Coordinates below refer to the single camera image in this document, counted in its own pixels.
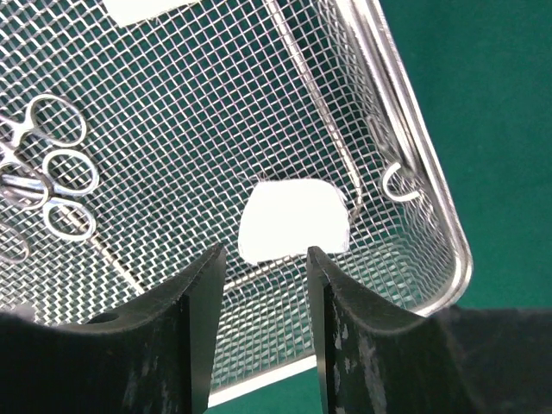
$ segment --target white label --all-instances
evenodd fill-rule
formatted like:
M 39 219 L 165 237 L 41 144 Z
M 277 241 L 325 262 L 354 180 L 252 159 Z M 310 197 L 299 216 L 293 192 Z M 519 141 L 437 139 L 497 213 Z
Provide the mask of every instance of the white label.
M 120 27 L 195 3 L 198 3 L 198 0 L 103 0 L 107 12 Z
M 326 253 L 348 251 L 345 196 L 319 179 L 262 181 L 241 215 L 238 249 L 251 264 L 306 254 L 311 246 Z

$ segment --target metal mesh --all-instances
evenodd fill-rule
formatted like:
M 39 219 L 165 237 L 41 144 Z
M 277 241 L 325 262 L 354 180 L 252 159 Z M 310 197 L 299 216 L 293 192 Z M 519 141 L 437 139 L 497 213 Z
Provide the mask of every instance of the metal mesh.
M 89 242 L 61 241 L 40 212 L 0 201 L 1 219 L 33 250 L 22 265 L 0 264 L 0 304 L 29 302 L 46 324 L 83 322 L 224 242 L 213 386 L 304 356 L 312 349 L 304 258 L 251 267 L 238 256 L 237 231 L 259 177 L 327 180 L 353 210 L 359 195 L 336 134 L 362 189 L 340 266 L 407 309 L 448 283 L 454 258 L 428 195 L 395 204 L 379 189 L 386 160 L 367 117 L 387 128 L 331 0 L 203 0 L 129 28 L 96 0 L 2 1 L 0 16 L 1 111 L 21 119 L 36 94 L 69 98 L 91 127 L 80 150 L 101 174 L 79 200 L 97 219 Z M 22 157 L 38 168 L 48 149 L 28 137 Z M 71 170 L 61 178 L 75 180 Z

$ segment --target green surface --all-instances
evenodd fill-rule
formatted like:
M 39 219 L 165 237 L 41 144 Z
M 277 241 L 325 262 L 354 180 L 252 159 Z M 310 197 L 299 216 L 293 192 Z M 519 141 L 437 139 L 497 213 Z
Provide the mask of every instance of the green surface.
M 552 2 L 383 1 L 474 254 L 470 307 L 552 305 Z M 314 371 L 208 412 L 318 413 Z

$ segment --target metal ring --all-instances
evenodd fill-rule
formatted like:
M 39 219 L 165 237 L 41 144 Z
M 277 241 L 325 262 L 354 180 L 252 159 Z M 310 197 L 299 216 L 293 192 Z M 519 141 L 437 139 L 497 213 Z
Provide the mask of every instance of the metal ring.
M 84 189 L 74 190 L 73 188 L 65 187 L 64 185 L 59 184 L 55 181 L 55 179 L 53 179 L 52 174 L 50 174 L 50 162 L 52 161 L 52 159 L 60 155 L 77 158 L 83 161 L 90 169 L 92 180 Z M 44 172 L 44 175 L 53 182 L 54 192 L 60 196 L 85 196 L 86 194 L 90 194 L 91 192 L 96 190 L 97 186 L 100 183 L 100 174 L 90 157 L 74 149 L 54 149 L 53 151 L 46 154 L 44 160 L 42 161 L 42 171 Z
M 383 175 L 381 176 L 381 189 L 386 195 L 387 198 L 389 198 L 391 201 L 394 201 L 395 203 L 407 203 L 409 201 L 412 201 L 418 197 L 420 197 L 420 191 L 415 190 L 413 192 L 409 192 L 408 194 L 404 195 L 398 195 L 393 193 L 391 190 L 389 190 L 389 180 L 391 179 L 392 175 L 396 173 L 398 170 L 400 170 L 402 166 L 398 162 L 393 162 L 386 170 L 384 171 Z
M 22 243 L 23 243 L 23 257 L 20 259 L 14 259 L 12 257 L 9 257 L 7 254 L 0 253 L 0 260 L 4 263 L 9 263 L 10 265 L 18 265 L 20 263 L 23 263 L 31 254 L 31 247 L 28 245 L 27 239 L 23 237 L 23 234 L 19 231 L 17 231 L 15 228 L 11 227 L 10 225 L 0 222 L 0 227 L 4 227 L 8 231 L 11 231 Z
M 78 121 L 80 122 L 80 135 L 76 140 L 70 141 L 70 142 L 56 140 L 55 138 L 47 134 L 39 127 L 38 122 L 36 121 L 35 108 L 36 108 L 36 105 L 41 101 L 60 102 L 61 104 L 63 104 L 63 106 L 71 110 L 72 113 L 77 116 Z M 73 105 L 71 102 L 67 101 L 63 97 L 58 97 L 51 93 L 42 93 L 30 100 L 30 102 L 27 105 L 27 109 L 25 110 L 25 120 L 27 119 L 30 119 L 31 122 L 33 123 L 33 131 L 30 131 L 30 132 L 32 132 L 35 135 L 41 136 L 42 138 L 45 138 L 46 140 L 54 144 L 56 147 L 62 147 L 62 148 L 74 147 L 80 144 L 82 141 L 84 141 L 86 135 L 88 134 L 88 124 L 86 123 L 86 118 L 82 114 L 82 112 L 78 110 L 78 108 L 75 105 Z
M 75 210 L 78 210 L 86 217 L 86 221 L 88 222 L 88 229 L 80 234 L 80 235 L 72 235 L 70 233 L 66 233 L 65 231 L 61 231 L 55 228 L 55 226 L 52 223 L 52 220 L 50 219 L 50 212 L 55 209 L 65 209 L 68 207 L 72 207 Z M 46 224 L 46 227 L 50 232 L 52 232 L 53 235 L 58 236 L 60 239 L 67 240 L 69 242 L 81 242 L 84 240 L 88 240 L 92 237 L 94 232 L 96 231 L 96 218 L 92 215 L 90 210 L 88 210 L 86 207 L 84 207 L 81 203 L 77 203 L 76 201 L 72 200 L 65 200 L 64 198 L 51 198 L 50 201 L 48 201 L 44 207 L 42 208 L 42 215 L 44 218 L 44 223 Z

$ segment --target stainless steel basket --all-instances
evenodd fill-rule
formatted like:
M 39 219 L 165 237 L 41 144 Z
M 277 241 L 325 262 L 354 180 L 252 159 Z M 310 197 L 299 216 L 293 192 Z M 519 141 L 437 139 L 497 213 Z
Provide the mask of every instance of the stainless steel basket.
M 84 322 L 224 242 L 211 403 L 312 367 L 304 257 L 251 267 L 237 253 L 259 178 L 334 183 L 351 212 L 342 269 L 420 315 L 453 303 L 471 255 L 380 6 L 366 1 L 203 0 L 127 28 L 97 0 L 0 2 L 0 110 L 67 97 L 101 173 L 82 198 L 98 226 L 87 242 L 0 200 L 32 246 L 23 264 L 0 263 L 0 304 Z M 29 140 L 22 157 L 38 167 L 46 150 Z M 60 165 L 60 178 L 78 184 L 78 167 Z

